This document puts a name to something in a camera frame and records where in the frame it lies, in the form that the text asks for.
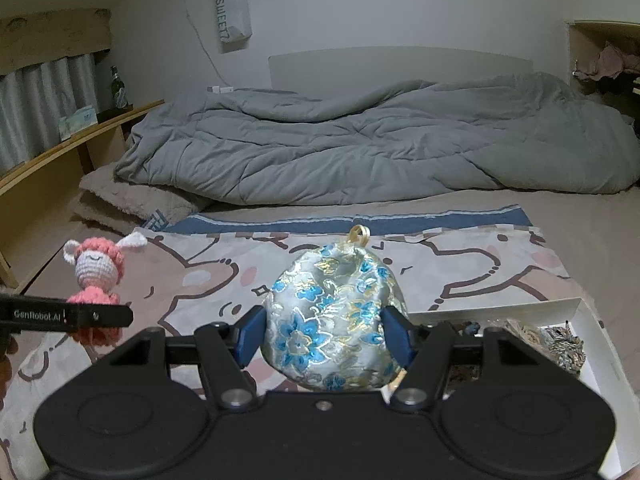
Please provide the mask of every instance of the wooden shelf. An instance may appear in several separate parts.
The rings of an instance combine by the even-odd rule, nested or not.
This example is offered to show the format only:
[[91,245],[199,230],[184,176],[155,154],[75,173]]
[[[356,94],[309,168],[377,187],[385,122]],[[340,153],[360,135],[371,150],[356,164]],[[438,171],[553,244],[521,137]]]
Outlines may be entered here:
[[120,126],[123,123],[140,117],[140,115],[148,113],[151,108],[155,108],[156,106],[159,106],[163,103],[164,101],[162,100],[155,101],[151,104],[141,106],[139,108],[134,108],[132,111],[114,117],[109,121],[105,121],[100,124],[94,124],[93,126],[89,126],[84,130],[80,130],[78,133],[73,134],[67,140],[64,140],[50,150],[41,153],[33,160],[30,160],[26,164],[19,166],[14,171],[3,177],[2,180],[0,180],[0,196],[9,191],[16,184],[30,176],[30,174],[35,173],[43,166],[49,164],[52,160],[55,160],[59,156],[64,155],[66,152],[70,152],[81,144],[84,144],[85,142],[88,142],[89,140],[100,136],[105,132],[113,130],[116,126]]
[[[575,67],[585,71],[591,61],[598,59],[600,51],[610,41],[625,52],[637,53],[640,41],[640,23],[603,22],[578,20],[568,23],[570,72],[568,74],[572,88],[585,94],[597,90],[595,82],[580,82],[572,75]],[[640,121],[640,99],[631,92],[619,95],[599,94],[604,104],[617,109],[620,113]]]
[[586,33],[601,34],[604,36],[632,38],[640,40],[640,23],[629,22],[590,22],[578,20],[571,26]]
[[23,291],[82,224],[73,219],[84,174],[124,153],[122,125],[156,101],[94,124],[0,179],[0,281]]

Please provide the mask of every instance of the white ear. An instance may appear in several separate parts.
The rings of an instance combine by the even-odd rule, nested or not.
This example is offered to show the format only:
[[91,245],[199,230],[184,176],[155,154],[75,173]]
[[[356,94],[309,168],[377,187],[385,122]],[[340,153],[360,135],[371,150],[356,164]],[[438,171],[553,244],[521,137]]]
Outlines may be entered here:
[[69,240],[62,249],[62,255],[68,264],[76,264],[76,249],[80,246],[80,242]]
[[121,249],[144,247],[146,245],[145,235],[138,231],[133,231],[130,235],[125,236],[117,244]]

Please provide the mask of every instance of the mattress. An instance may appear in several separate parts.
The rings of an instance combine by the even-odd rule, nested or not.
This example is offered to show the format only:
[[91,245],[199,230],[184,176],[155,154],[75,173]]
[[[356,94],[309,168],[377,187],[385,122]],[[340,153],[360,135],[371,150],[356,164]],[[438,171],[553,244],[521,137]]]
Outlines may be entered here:
[[463,190],[407,202],[348,206],[210,208],[211,219],[270,222],[295,218],[430,214],[520,204],[542,229],[569,275],[593,298],[636,395],[640,394],[640,189],[614,195]]

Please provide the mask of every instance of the wooden cabinet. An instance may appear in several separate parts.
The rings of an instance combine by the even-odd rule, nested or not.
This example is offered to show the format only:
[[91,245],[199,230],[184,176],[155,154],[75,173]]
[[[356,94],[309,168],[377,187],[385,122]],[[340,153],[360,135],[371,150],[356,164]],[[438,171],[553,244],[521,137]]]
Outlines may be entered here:
[[[573,88],[584,91],[588,85],[580,83],[571,72],[584,70],[588,63],[598,58],[607,41],[625,52],[637,54],[640,48],[640,23],[575,21],[569,23],[570,74]],[[602,95],[604,104],[640,121],[640,95],[624,92],[620,95]]]

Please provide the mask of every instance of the gray comforter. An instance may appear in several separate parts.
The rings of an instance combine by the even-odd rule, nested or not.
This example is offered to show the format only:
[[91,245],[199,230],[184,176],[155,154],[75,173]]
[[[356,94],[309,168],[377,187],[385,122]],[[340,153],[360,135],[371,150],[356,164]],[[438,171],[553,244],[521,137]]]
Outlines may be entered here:
[[204,92],[153,110],[132,135],[119,177],[242,205],[614,193],[640,176],[640,143],[620,113],[546,74],[407,81],[332,100]]

